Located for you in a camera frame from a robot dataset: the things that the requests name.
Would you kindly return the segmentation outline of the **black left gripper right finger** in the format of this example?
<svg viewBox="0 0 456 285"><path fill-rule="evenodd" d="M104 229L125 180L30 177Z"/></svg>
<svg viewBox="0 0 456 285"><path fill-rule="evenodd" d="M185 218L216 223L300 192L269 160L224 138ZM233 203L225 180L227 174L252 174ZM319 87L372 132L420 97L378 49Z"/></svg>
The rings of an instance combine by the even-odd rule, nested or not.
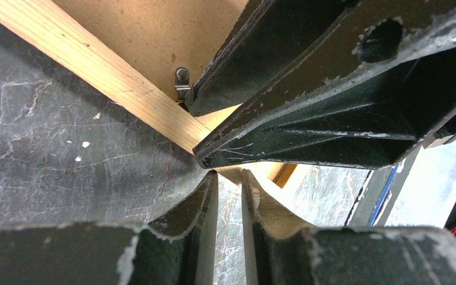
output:
<svg viewBox="0 0 456 285"><path fill-rule="evenodd" d="M456 284L456 238L437 227L320 228L242 172L248 284Z"/></svg>

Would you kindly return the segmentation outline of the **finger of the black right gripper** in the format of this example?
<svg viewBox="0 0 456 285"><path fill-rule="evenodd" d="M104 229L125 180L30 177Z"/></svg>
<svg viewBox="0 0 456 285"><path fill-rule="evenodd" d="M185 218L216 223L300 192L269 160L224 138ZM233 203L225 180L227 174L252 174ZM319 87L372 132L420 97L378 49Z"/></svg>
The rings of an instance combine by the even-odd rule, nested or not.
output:
<svg viewBox="0 0 456 285"><path fill-rule="evenodd" d="M357 1L248 1L185 96L192 116L247 101Z"/></svg>
<svg viewBox="0 0 456 285"><path fill-rule="evenodd" d="M357 1L208 134L205 169L380 169L456 140L456 1Z"/></svg>

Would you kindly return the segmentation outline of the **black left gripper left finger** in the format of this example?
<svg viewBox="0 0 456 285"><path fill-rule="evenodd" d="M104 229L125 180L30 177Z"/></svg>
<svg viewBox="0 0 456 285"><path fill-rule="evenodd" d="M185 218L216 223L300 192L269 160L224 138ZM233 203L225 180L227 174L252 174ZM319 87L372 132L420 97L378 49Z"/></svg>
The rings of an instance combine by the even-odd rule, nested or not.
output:
<svg viewBox="0 0 456 285"><path fill-rule="evenodd" d="M0 229L0 284L211 284L218 174L140 221L12 224Z"/></svg>

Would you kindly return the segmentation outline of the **brown backing board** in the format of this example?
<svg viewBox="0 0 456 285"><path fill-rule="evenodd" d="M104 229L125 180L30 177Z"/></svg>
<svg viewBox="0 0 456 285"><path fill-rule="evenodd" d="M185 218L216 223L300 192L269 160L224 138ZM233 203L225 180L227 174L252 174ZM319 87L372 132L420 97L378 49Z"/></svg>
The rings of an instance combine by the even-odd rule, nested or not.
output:
<svg viewBox="0 0 456 285"><path fill-rule="evenodd" d="M173 73L194 82L224 43L246 1L63 0L55 4L175 100Z"/></svg>

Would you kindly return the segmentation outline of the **wooden picture frame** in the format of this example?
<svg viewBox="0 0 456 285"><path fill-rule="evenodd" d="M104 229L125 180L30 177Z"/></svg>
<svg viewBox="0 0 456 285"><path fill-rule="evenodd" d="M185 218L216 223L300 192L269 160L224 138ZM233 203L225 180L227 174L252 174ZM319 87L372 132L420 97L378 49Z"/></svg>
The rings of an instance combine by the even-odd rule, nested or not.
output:
<svg viewBox="0 0 456 285"><path fill-rule="evenodd" d="M191 116L52 1L0 1L0 24L188 152L233 112Z"/></svg>

